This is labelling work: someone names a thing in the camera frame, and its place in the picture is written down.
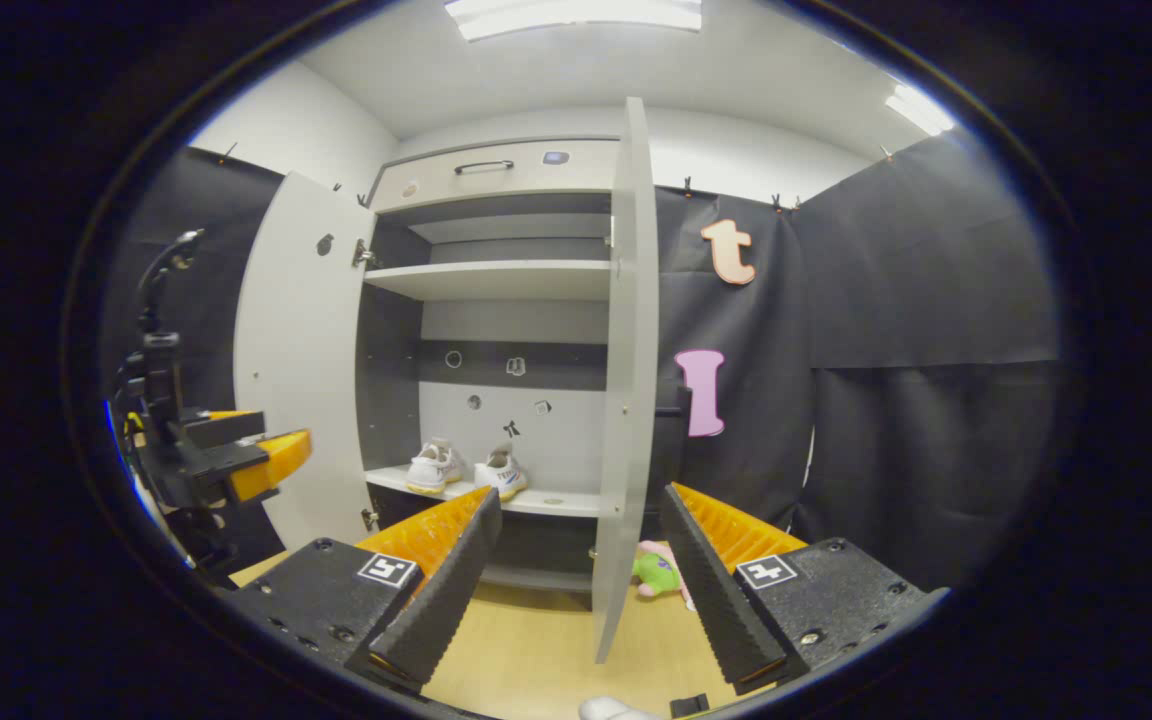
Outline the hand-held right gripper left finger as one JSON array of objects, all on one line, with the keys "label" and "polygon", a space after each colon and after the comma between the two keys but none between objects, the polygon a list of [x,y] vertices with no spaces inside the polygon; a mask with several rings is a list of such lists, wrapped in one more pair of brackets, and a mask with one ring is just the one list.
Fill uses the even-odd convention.
[{"label": "hand-held right gripper left finger", "polygon": [[416,694],[460,628],[502,515],[497,488],[484,486],[365,541],[316,538],[228,602],[287,647]]}]

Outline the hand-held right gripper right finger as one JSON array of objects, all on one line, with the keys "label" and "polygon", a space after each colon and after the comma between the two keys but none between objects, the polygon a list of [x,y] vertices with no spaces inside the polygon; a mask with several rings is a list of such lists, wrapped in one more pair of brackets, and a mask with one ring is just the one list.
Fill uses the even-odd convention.
[{"label": "hand-held right gripper right finger", "polygon": [[835,537],[799,541],[673,483],[660,524],[733,691],[804,683],[923,624],[948,597]]}]

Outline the grey shoe cabinet door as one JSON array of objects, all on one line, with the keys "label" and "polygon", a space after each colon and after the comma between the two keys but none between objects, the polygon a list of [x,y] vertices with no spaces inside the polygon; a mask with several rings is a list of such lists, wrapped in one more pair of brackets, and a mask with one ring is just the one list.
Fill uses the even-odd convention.
[{"label": "grey shoe cabinet door", "polygon": [[265,502],[288,550],[362,541],[369,505],[356,359],[364,264],[376,217],[343,194],[285,174],[262,217],[238,290],[233,386],[273,434],[310,433],[306,464]]},{"label": "grey shoe cabinet door", "polygon": [[659,251],[646,109],[627,97],[611,188],[611,281],[602,419],[602,491],[591,612],[594,664],[608,661],[631,583],[646,507],[657,411]]}]

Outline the white canvas shoe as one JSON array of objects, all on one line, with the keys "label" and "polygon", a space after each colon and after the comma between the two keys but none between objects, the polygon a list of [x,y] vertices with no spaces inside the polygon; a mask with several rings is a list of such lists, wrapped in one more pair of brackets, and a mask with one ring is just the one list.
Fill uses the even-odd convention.
[{"label": "white canvas shoe", "polygon": [[499,445],[490,452],[485,462],[475,462],[473,484],[476,487],[495,488],[502,503],[529,488],[529,479],[515,455],[511,442]]},{"label": "white canvas shoe", "polygon": [[404,487],[417,495],[439,495],[454,483],[465,479],[465,460],[449,439],[433,437],[411,458]]}]

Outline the grey shoe cabinet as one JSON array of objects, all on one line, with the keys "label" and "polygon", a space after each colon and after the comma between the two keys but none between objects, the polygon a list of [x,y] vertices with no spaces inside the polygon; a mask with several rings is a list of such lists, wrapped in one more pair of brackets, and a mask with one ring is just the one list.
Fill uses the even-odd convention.
[{"label": "grey shoe cabinet", "polygon": [[[371,250],[381,266],[369,270],[609,263],[611,190],[376,213]],[[511,442],[529,488],[600,493],[608,314],[608,300],[420,302],[364,282],[357,400],[365,471],[410,465],[433,437],[449,439],[467,468]],[[388,488],[370,493],[385,521],[435,503]],[[506,511],[485,578],[586,594],[594,544],[596,518]]]}]

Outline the white cabinet shelf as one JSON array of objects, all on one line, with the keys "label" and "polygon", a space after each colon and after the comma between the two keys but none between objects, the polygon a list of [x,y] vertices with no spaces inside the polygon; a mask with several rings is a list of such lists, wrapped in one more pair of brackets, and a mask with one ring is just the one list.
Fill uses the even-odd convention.
[{"label": "white cabinet shelf", "polygon": [[507,260],[438,263],[369,270],[366,285],[407,300],[444,301],[605,301],[612,264],[598,260]]},{"label": "white cabinet shelf", "polygon": [[[410,465],[379,468],[366,470],[364,478],[372,488],[388,488],[397,495],[415,497],[417,501],[449,501],[452,498],[467,495],[476,488],[471,480],[460,480],[448,484],[435,495],[424,495],[407,487],[407,475]],[[599,493],[577,493],[548,491],[548,488],[522,488],[517,495],[505,501],[505,511],[524,511],[524,514],[559,516],[559,518],[596,518],[599,514]]]}]

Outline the grey cabinet drawer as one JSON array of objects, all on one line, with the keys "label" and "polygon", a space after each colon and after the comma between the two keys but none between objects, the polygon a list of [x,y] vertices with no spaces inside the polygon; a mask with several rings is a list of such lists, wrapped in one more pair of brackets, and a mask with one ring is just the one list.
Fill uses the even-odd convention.
[{"label": "grey cabinet drawer", "polygon": [[[367,206],[387,213],[521,194],[607,192],[617,152],[620,142],[614,138],[480,143],[426,152],[385,164]],[[490,160],[511,160],[515,168],[467,172],[463,176],[453,172],[457,165]]]}]

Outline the green pink plush toy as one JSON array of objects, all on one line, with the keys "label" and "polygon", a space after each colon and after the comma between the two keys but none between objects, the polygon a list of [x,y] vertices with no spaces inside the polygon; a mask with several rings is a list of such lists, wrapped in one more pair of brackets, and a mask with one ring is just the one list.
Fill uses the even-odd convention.
[{"label": "green pink plush toy", "polygon": [[643,541],[637,543],[637,551],[639,551],[639,555],[635,559],[632,569],[634,577],[637,579],[637,594],[655,598],[679,592],[684,600],[685,609],[696,612],[684,575],[682,575],[679,562],[668,544],[643,539]]}]

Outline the black backdrop cloth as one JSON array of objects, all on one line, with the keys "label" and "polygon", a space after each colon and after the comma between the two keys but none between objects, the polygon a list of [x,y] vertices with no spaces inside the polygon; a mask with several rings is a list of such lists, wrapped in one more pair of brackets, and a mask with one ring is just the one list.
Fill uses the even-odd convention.
[{"label": "black backdrop cloth", "polygon": [[[247,258],[285,176],[183,152],[132,196],[103,293],[100,389],[141,332],[157,252],[172,274],[185,407],[238,411],[233,341]],[[1036,479],[1062,361],[1041,233],[964,132],[927,138],[791,209],[655,185],[659,343],[641,537],[682,482],[814,539],[841,535],[923,585],[955,585]]]}]

